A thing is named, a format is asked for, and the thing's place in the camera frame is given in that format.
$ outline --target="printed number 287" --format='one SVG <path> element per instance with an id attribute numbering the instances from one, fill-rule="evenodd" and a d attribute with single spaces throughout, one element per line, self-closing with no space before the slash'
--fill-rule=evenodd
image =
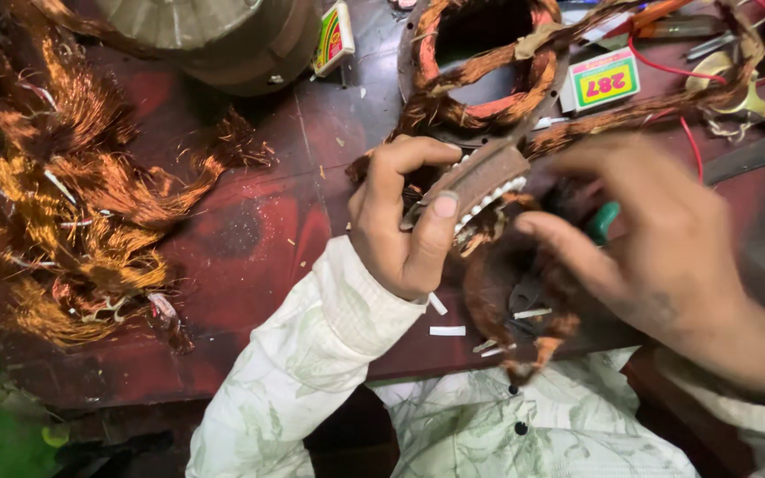
<path id="1" fill-rule="evenodd" d="M 589 88 L 587 89 L 587 96 L 595 96 L 598 93 L 609 93 L 613 88 L 618 89 L 625 86 L 625 81 L 622 80 L 624 77 L 624 73 L 616 73 L 611 77 L 603 77 L 598 81 L 597 86 L 595 81 L 590 81 Z"/>

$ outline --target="red workbench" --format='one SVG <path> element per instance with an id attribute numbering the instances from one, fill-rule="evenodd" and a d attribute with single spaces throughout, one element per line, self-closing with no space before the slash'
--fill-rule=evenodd
<path id="1" fill-rule="evenodd" d="M 309 273 L 326 241 L 345 233 L 353 188 L 344 169 L 388 135 L 400 113 L 397 48 L 406 15 L 384 0 L 348 4 L 357 49 L 343 67 L 346 87 L 336 71 L 325 80 L 301 77 L 268 97 L 235 100 L 258 129 L 257 138 L 275 150 L 279 164 L 264 173 L 226 173 L 191 218 L 160 245 L 168 259 L 183 267 L 186 279 L 179 283 L 174 302 L 196 350 L 175 355 L 144 325 L 66 351 L 0 332 L 0 362 L 19 386 L 58 407 L 179 401 L 210 397 L 217 390 L 250 331 Z M 688 67 L 680 54 L 689 43 L 639 43 L 654 60 Z M 185 165 L 176 164 L 180 145 L 189 140 L 189 132 L 222 115 L 232 99 L 164 62 L 134 60 L 111 49 L 90 48 L 89 53 L 99 68 L 115 72 L 138 107 L 143 135 L 132 145 L 133 156 L 143 166 L 160 165 L 185 178 Z M 642 64 L 639 72 L 643 90 L 638 99 L 677 91 L 684 81 Z M 765 86 L 760 93 L 765 97 Z M 651 130 L 693 164 L 676 122 Z M 732 148 L 701 126 L 693 131 L 706 159 Z M 758 131 L 754 138 L 761 135 Z M 752 290 L 765 304 L 765 168 L 731 179 L 717 191 L 733 205 L 734 237 L 750 258 Z M 447 277 L 437 294 L 450 313 L 439 316 L 430 310 L 371 364 L 369 379 L 440 374 L 499 360 L 499 355 L 481 359 L 471 351 L 482 339 L 469 323 L 456 281 Z M 431 325 L 466 325 L 468 333 L 433 337 L 428 334 Z M 598 323 L 564 352 L 642 340 L 621 323 Z"/>

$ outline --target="fingernail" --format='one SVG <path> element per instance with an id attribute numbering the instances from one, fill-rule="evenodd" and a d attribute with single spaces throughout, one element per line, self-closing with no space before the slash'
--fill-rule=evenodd
<path id="1" fill-rule="evenodd" d="M 523 232 L 525 234 L 533 234 L 533 224 L 528 222 L 526 218 L 517 218 L 515 220 L 515 229 L 518 229 L 519 232 Z"/>
<path id="2" fill-rule="evenodd" d="M 440 218 L 452 218 L 459 206 L 459 196 L 452 190 L 443 190 L 433 201 L 433 211 Z"/>

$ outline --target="white patterned shirt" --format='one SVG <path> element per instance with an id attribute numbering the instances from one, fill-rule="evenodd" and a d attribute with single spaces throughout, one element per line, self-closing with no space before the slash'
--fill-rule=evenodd
<path id="1" fill-rule="evenodd" d="M 188 478 L 313 476 L 303 438 L 365 382 L 426 309 L 393 296 L 346 236 L 288 294 L 209 404 Z M 619 370 L 631 350 L 550 364 L 513 395 L 500 368 L 371 386 L 397 430 L 394 477 L 693 477 L 682 451 L 645 429 Z M 743 430 L 765 478 L 765 407 L 714 390 L 692 367 L 663 372 Z"/>

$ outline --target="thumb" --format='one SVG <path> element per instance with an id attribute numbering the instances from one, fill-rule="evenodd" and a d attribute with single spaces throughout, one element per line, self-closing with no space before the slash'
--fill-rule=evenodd
<path id="1" fill-rule="evenodd" d="M 443 190 L 421 214 L 412 231 L 409 257 L 403 265 L 403 284 L 418 294 L 439 287 L 444 257 L 453 244 L 459 218 L 459 196 Z"/>
<path id="2" fill-rule="evenodd" d="M 549 247 L 592 295 L 622 297 L 624 281 L 618 264 L 575 226 L 547 212 L 524 212 L 516 218 L 515 227 Z"/>

